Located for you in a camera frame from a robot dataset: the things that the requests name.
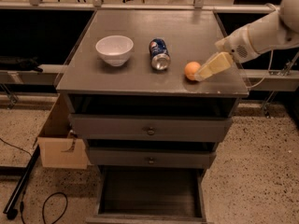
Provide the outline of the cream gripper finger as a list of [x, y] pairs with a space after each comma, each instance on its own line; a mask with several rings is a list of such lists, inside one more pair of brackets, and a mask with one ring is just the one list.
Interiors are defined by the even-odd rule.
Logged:
[[195, 72], [194, 79], [203, 81], [229, 69], [233, 62], [233, 58], [228, 52], [216, 52]]
[[231, 52], [231, 45], [228, 38], [223, 38], [215, 43], [219, 52]]

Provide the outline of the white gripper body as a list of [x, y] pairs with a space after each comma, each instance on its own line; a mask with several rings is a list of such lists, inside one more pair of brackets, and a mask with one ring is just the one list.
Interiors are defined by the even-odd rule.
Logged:
[[243, 26], [228, 35], [224, 47], [238, 63], [245, 63], [259, 56], [250, 43], [248, 26]]

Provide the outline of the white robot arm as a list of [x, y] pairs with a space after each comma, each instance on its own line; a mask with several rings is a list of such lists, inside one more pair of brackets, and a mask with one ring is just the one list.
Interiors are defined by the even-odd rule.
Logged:
[[193, 75], [203, 81], [233, 63], [245, 63], [275, 49], [299, 46], [299, 0], [282, 0], [279, 8], [233, 31], [215, 43], [218, 51]]

